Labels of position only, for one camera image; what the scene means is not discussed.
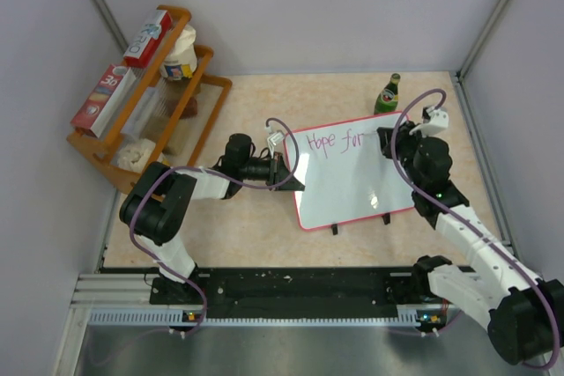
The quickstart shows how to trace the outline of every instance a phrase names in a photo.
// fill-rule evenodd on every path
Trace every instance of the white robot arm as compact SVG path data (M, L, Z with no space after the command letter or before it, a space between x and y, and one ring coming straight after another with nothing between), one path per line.
M427 107L423 119L419 125L401 124L395 143L393 129L378 129L382 154L387 159L397 157L413 187L417 212L464 254L479 279L465 275L444 257L425 256L413 267L412 288L458 306L487 331L494 348L510 364L554 350L556 337L561 347L558 322L564 318L564 286L558 280L544 281L520 263L480 222L452 183L449 146L434 137L449 125L446 110Z
M156 257L161 275L184 283L196 267L178 235L192 200L229 199L241 189L241 185L235 181L245 180L264 181L267 188L276 187L275 191L303 191L304 185L290 176L282 155L274 151L284 136L270 127L266 129L270 133L267 137L268 147L258 157L255 156L256 147L249 136L233 134L229 137L224 155L215 166L208 170L201 167L199 171L175 170L154 191L155 195L164 196L162 201L150 198L139 211L134 232ZM130 226L149 189L168 170L168 166L153 162L141 175L120 209L120 219L127 226Z

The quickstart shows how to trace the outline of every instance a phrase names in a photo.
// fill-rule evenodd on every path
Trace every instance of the whiteboard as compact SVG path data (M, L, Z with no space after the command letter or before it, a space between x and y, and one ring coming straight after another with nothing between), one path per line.
M379 127L393 127L399 112L294 131L300 161L294 177L298 220L309 231L413 207L412 190L380 151ZM285 140L289 168L296 161Z

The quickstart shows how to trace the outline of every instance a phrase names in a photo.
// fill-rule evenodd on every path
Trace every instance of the white wall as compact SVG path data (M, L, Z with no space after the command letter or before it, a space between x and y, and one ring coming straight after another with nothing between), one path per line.
M128 40L157 4L188 7L222 74L458 70L497 0L107 0Z
M89 0L1 0L0 373L45 375L113 189L66 142L119 54Z
M515 0L467 86L520 251L564 280L564 0Z

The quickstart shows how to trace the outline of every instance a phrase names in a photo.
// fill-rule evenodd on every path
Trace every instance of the whiteboard red border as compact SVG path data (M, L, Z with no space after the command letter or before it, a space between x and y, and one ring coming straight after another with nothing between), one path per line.
M401 114L402 111L395 111L395 112L388 112L387 114ZM332 123L326 123L324 125L317 125L314 127L307 127L307 128L302 128L302 129L296 129L295 131L292 131L294 134L298 134L300 132L304 132L304 131L310 131L311 129L319 129L319 128L327 128L327 127L334 127L335 125L341 125L342 123L349 123L349 122L356 122L356 121L365 121L366 119L373 119L375 117L379 117L379 116L384 116L386 114L378 114L378 115L373 115L371 114L370 116L364 116L362 118L354 118L354 119L347 119L345 121L340 121L340 122L332 122ZM288 156L288 146L286 144L286 138L284 139L284 151L286 153L286 164L288 166L288 169L290 169L290 161L289 161L289 156ZM300 212L298 211L298 202L296 201L296 195L293 195L293 206L296 210L296 216L298 218L298 225L300 226L300 228L302 229L302 231L306 231L306 232L311 232L311 231L317 231L319 229L324 229L324 228L331 228L331 225L323 225L323 226L316 226L315 228L304 228L301 225L301 221L300 221ZM387 212L390 215L394 214L394 213L399 213L401 211L406 211L406 210L410 210L410 209L414 209L415 206L413 207L406 207L405 209L399 209L399 210L394 210L394 211L390 211ZM351 219L351 220L346 220L344 222L339 222L337 223L337 225L345 225L345 224L351 224L352 222L359 222L360 220L367 220L367 219L374 219L375 217L380 217L385 215L386 213L380 213L379 215L373 215L373 216L366 216L366 217L359 217L358 219Z

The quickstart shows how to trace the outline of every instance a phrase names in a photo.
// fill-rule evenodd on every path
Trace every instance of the cardboard box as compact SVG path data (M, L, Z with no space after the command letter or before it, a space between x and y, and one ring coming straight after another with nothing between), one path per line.
M145 20L139 32L123 54L123 59L134 68L146 68L165 33L173 24L168 11L156 10Z
M134 82L131 68L109 65L70 124L99 138Z

